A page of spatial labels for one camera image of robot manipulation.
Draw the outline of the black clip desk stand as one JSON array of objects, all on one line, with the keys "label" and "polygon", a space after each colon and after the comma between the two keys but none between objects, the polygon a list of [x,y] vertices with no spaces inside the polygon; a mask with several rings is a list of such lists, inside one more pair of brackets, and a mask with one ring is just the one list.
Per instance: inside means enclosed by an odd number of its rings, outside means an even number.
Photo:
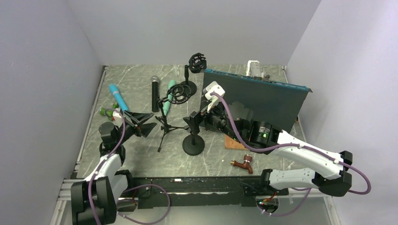
[{"label": "black clip desk stand", "polygon": [[186,154],[190,156],[197,156],[201,154],[205,148],[204,139],[198,134],[195,135],[191,132],[191,127],[188,125],[190,134],[186,136],[183,140],[183,150]]}]

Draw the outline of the mint green microphone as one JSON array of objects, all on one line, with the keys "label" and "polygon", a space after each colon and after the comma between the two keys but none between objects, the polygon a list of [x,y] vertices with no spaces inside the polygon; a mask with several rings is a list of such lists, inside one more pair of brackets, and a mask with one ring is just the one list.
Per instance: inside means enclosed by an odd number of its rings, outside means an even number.
[{"label": "mint green microphone", "polygon": [[[170,89],[172,86],[176,85],[176,81],[175,80],[171,80],[168,84],[168,89]],[[167,116],[170,106],[171,106],[171,102],[169,100],[172,100],[172,95],[168,94],[168,101],[164,102],[163,104],[163,112],[164,115]]]}]

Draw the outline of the blue microphone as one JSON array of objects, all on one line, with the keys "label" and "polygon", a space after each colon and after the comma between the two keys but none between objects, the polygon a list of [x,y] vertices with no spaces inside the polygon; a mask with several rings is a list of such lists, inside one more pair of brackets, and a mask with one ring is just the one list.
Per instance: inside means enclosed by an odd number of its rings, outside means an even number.
[{"label": "blue microphone", "polygon": [[115,98],[116,102],[118,103],[120,109],[122,111],[129,111],[129,107],[127,106],[127,104],[125,103],[122,95],[120,94],[120,91],[118,89],[118,87],[115,84],[110,84],[109,85],[109,91],[110,93],[113,95],[113,97]]}]

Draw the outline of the silver head black microphone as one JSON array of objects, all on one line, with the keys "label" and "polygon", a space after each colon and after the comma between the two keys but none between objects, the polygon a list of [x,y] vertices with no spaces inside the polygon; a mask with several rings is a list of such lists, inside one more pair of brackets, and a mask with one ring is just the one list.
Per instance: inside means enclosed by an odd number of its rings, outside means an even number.
[{"label": "silver head black microphone", "polygon": [[152,112],[159,111],[158,99],[159,99],[159,82],[160,79],[158,76],[151,77],[151,85],[152,85]]}]

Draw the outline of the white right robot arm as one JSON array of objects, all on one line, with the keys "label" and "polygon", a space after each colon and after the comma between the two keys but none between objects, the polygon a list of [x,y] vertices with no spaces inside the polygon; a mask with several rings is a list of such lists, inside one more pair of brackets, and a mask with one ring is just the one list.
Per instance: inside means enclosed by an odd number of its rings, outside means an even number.
[{"label": "white right robot arm", "polygon": [[252,119],[252,111],[241,104],[224,107],[221,103],[199,112],[193,111],[183,120],[190,135],[183,149],[188,155],[197,155],[204,149],[199,126],[221,131],[251,152],[287,158],[305,166],[303,169],[281,171],[264,169],[257,188],[265,195],[288,188],[315,188],[330,196],[342,197],[352,187],[352,153],[329,152],[312,146],[264,121]]}]

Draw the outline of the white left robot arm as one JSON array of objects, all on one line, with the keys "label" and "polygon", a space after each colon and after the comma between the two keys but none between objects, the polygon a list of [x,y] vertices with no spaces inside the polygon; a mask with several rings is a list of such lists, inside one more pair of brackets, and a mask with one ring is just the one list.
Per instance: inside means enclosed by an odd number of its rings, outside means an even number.
[{"label": "white left robot arm", "polygon": [[82,181],[70,188],[74,225],[107,225],[115,222],[117,201],[134,193],[128,170],[121,170],[126,158],[123,143],[133,135],[146,138],[156,126],[148,120],[154,113],[122,112],[120,126],[108,121],[99,126],[99,163]]}]

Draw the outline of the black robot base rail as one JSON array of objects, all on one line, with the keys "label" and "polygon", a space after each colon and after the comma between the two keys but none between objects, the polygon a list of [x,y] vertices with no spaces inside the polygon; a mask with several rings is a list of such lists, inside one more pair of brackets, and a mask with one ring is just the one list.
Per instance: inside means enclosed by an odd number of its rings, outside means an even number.
[{"label": "black robot base rail", "polygon": [[132,199],[138,209],[177,206],[256,206],[256,200],[289,194],[271,190],[260,176],[135,177],[120,200]]}]

